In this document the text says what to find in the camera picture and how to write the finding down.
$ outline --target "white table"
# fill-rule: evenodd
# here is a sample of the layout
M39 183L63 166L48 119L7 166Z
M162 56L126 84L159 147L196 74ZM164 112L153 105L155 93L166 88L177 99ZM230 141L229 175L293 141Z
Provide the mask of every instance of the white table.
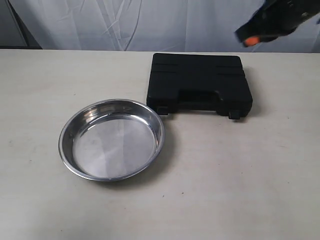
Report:
M165 119L161 155L128 180L63 165L66 121L100 100L145 102L152 55L0 50L1 239L319 239L320 54L236 54L248 118Z

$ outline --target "metal pan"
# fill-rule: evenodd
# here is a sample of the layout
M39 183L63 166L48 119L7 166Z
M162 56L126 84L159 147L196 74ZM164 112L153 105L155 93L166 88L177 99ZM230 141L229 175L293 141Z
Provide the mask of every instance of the metal pan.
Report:
M74 174L113 182L147 168L164 140L164 124L153 110L137 101L111 99L77 112L62 129L58 148Z

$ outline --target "black plastic case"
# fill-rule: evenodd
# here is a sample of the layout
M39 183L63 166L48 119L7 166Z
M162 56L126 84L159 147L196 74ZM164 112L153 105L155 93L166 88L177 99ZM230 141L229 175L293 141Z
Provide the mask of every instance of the black plastic case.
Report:
M153 55L146 104L159 115L201 110L238 120L252 103L238 56Z

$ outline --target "wrinkled cloth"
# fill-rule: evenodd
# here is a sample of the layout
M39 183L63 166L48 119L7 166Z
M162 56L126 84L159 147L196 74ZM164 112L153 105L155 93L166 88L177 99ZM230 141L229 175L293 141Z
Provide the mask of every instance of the wrinkled cloth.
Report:
M10 0L44 49L320 53L319 16L244 48L234 34L264 0Z

